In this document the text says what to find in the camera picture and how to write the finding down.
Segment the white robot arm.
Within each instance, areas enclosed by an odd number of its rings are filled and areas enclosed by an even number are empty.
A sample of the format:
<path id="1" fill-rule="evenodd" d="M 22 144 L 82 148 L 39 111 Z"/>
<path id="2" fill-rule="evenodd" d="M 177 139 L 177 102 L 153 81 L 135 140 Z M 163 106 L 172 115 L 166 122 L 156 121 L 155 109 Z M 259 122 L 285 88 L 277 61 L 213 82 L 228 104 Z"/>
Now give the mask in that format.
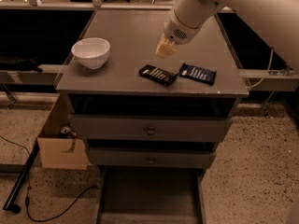
<path id="1" fill-rule="evenodd" d="M 164 23 L 156 55 L 166 58 L 193 40 L 209 17 L 230 8 L 299 72 L 299 0 L 177 0 Z"/>

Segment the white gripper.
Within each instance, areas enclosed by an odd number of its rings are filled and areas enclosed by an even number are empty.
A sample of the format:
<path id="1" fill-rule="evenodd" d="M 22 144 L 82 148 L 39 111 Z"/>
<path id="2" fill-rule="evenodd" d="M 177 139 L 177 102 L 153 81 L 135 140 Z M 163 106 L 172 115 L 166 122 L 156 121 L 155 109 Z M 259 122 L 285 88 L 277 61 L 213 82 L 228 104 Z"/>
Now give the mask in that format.
<path id="1" fill-rule="evenodd" d="M 178 45 L 184 45 L 193 40 L 201 27 L 190 28 L 179 21 L 173 10 L 169 12 L 164 23 L 164 34 L 161 36 L 155 54 L 164 59 L 175 54 Z"/>

